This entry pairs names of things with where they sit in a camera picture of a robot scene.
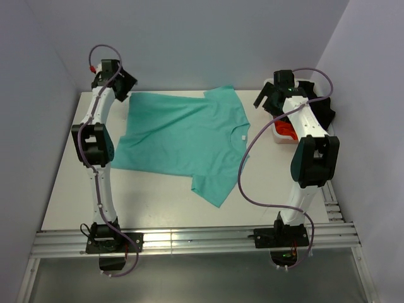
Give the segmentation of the teal t shirt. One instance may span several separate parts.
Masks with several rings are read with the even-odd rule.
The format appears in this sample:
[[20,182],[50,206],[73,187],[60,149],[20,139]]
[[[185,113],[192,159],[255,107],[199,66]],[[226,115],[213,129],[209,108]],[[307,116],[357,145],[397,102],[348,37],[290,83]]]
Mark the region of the teal t shirt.
[[219,208],[237,183],[249,127],[232,86],[202,98],[132,93],[112,167],[190,177],[191,191]]

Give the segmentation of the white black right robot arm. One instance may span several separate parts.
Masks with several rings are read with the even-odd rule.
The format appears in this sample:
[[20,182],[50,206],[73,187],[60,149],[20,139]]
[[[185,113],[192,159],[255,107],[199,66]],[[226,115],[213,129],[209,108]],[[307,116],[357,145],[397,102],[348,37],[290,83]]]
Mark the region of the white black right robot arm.
[[273,81],[265,83],[254,102],[272,115],[273,122],[291,124],[298,141],[290,164],[294,184],[273,231],[280,246],[294,240],[293,228],[303,226],[314,196],[335,174],[340,141],[328,134],[330,123],[324,121],[331,112],[330,97],[318,97],[312,83],[297,83],[294,71],[281,69],[273,73]]

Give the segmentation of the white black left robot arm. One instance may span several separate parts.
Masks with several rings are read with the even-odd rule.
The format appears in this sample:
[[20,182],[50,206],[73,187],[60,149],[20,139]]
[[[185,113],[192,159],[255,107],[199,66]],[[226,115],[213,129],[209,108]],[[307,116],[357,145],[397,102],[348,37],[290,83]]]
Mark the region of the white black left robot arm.
[[110,166],[115,149],[106,123],[114,101],[123,102],[137,79],[123,69],[118,59],[103,59],[98,67],[90,66],[90,70],[95,74],[92,101],[83,120],[72,125],[71,135],[92,189],[93,223],[88,229],[88,243],[116,252],[124,237],[112,201]]

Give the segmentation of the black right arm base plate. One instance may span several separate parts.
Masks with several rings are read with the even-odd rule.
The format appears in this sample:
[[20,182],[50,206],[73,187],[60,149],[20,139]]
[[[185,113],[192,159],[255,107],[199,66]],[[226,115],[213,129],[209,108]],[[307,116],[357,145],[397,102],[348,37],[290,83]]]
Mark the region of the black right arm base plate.
[[307,230],[303,225],[254,229],[252,237],[257,249],[309,245]]

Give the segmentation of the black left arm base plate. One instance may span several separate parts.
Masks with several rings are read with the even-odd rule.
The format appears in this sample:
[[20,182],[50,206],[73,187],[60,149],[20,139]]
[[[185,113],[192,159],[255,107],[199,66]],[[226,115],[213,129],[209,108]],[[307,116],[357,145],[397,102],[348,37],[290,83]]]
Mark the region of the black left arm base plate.
[[112,253],[140,253],[143,248],[143,233],[130,232],[124,233],[136,246],[133,246],[125,237],[122,240],[114,238],[99,238],[88,240],[86,244],[86,254],[112,254]]

